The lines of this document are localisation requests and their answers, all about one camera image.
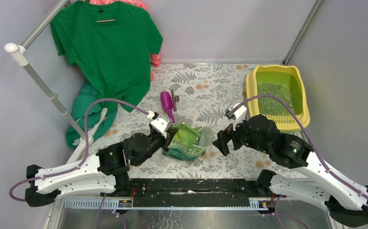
white metal pole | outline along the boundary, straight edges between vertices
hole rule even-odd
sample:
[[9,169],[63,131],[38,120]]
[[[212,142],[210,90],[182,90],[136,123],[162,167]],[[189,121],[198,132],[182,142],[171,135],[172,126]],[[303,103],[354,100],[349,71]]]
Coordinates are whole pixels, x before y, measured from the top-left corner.
[[70,113],[66,110],[66,108],[62,105],[62,103],[58,100],[58,95],[54,94],[49,87],[45,84],[45,82],[40,78],[37,72],[31,67],[28,63],[27,58],[25,58],[25,48],[14,43],[8,43],[4,46],[4,50],[8,52],[13,59],[17,62],[19,66],[21,66],[33,81],[41,88],[41,90],[45,93],[45,95],[50,99],[53,105],[59,110],[59,112],[66,117],[70,125],[77,131],[77,133],[84,139],[84,131],[80,128],[77,122],[73,119]]

gray floor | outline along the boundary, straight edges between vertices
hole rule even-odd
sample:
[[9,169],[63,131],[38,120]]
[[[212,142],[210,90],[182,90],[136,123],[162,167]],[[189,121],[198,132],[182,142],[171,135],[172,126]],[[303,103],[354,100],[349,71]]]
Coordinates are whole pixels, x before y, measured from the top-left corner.
[[[281,200],[279,212],[297,217],[309,229],[332,228],[325,212],[296,200]],[[60,229],[93,229],[97,210],[70,209],[63,212]],[[123,215],[128,229],[281,229],[276,217],[262,217],[255,211],[233,210],[131,210]],[[304,227],[287,218],[283,222],[288,229]],[[122,229],[121,218],[111,211],[101,214],[99,229]]]

green plastic bag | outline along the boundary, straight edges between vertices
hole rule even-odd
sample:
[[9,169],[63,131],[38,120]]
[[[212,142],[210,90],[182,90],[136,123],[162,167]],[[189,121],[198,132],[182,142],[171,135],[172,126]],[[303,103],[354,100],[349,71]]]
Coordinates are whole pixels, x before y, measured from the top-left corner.
[[163,151],[163,155],[178,160],[194,161],[204,155],[214,141],[212,129],[206,126],[192,128],[185,123],[174,123],[171,128],[178,129],[178,132],[169,145],[169,151]]

purple scoop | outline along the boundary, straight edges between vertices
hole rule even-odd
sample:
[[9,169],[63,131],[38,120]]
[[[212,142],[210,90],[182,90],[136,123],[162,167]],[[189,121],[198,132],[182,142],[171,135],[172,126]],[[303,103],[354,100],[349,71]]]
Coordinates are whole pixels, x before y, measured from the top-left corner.
[[173,100],[171,98],[170,93],[168,93],[167,91],[162,91],[160,93],[160,100],[162,101],[163,110],[167,112],[167,115],[169,116],[169,118],[171,118],[173,123],[175,123],[174,116],[173,116],[174,104],[173,104]]

worn black surface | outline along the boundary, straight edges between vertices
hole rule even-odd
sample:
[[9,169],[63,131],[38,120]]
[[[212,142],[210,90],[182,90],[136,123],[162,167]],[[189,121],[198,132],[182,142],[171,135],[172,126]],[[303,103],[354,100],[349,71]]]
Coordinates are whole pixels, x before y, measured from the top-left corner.
[[135,207],[249,207],[262,197],[244,179],[131,179]]

